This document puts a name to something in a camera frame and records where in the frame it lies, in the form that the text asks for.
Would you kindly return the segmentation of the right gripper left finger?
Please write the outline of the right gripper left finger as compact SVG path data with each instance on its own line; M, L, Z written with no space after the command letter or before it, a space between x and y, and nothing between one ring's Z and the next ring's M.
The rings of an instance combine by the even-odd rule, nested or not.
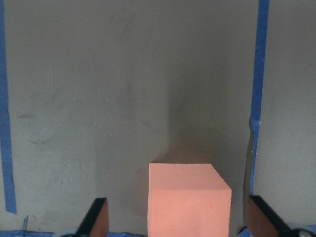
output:
M75 230L64 230L56 233L56 237L106 237L109 233L108 200L106 197L96 198L80 226Z

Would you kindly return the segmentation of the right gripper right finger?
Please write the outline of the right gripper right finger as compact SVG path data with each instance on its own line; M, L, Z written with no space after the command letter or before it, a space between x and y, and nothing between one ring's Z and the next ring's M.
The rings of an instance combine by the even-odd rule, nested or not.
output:
M260 197L248 197L247 227L253 237L314 237L306 228L291 228Z

